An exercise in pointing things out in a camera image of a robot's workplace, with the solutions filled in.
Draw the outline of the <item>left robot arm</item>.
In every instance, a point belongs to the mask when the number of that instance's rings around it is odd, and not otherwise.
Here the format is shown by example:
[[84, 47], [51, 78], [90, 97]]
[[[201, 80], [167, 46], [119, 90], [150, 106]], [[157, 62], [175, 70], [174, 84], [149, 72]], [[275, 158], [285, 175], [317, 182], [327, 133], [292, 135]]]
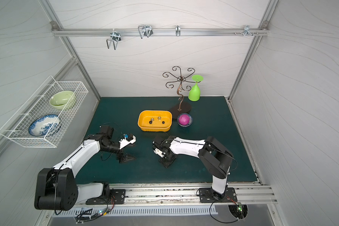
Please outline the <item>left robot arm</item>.
[[136, 142], [133, 134], [124, 134], [122, 138], [112, 141], [114, 128], [102, 125], [97, 134], [87, 136], [82, 144], [68, 157], [52, 168], [42, 169], [37, 176], [34, 207], [37, 210], [68, 211], [76, 203], [89, 199], [111, 198], [109, 185], [94, 182], [78, 185], [76, 176], [82, 167], [97, 153], [108, 152], [116, 155], [119, 163], [135, 160], [123, 149]]

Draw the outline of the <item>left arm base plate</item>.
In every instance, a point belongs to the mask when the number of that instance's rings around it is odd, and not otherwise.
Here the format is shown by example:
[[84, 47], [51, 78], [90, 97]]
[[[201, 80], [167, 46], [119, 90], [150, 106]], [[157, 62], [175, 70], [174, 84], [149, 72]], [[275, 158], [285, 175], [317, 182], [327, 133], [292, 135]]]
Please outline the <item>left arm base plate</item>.
[[86, 205], [121, 205], [124, 204], [126, 197], [125, 189], [107, 189], [102, 195], [96, 198], [88, 199]]

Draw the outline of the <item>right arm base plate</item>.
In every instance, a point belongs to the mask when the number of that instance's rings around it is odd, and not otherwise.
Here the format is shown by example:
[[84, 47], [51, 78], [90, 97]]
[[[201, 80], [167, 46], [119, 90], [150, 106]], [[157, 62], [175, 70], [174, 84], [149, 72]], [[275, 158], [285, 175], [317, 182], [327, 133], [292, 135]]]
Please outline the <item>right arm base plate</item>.
[[200, 199], [200, 203], [235, 203], [238, 202], [235, 189], [226, 187], [224, 194], [219, 195], [212, 188], [199, 188], [196, 195]]

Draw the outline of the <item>yellow plastic storage box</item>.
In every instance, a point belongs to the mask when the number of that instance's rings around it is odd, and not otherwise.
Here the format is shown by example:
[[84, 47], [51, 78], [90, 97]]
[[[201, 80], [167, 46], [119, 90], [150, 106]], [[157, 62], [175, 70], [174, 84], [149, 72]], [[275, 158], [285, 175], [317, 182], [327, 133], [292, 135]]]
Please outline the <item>yellow plastic storage box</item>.
[[172, 114], [169, 111], [145, 110], [140, 113], [137, 124], [142, 131], [167, 132], [172, 126]]

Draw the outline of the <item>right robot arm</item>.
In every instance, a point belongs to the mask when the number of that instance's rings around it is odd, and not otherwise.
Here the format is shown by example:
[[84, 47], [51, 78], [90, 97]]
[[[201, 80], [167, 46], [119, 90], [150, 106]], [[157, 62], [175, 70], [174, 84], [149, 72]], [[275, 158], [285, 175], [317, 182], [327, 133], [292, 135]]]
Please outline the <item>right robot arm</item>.
[[160, 156], [159, 162], [166, 168], [173, 164], [178, 155], [200, 159], [212, 175], [211, 192], [219, 197], [225, 195], [234, 156], [217, 139], [208, 137], [203, 140], [188, 140], [175, 136], [164, 139], [157, 136], [152, 145], [153, 152]]

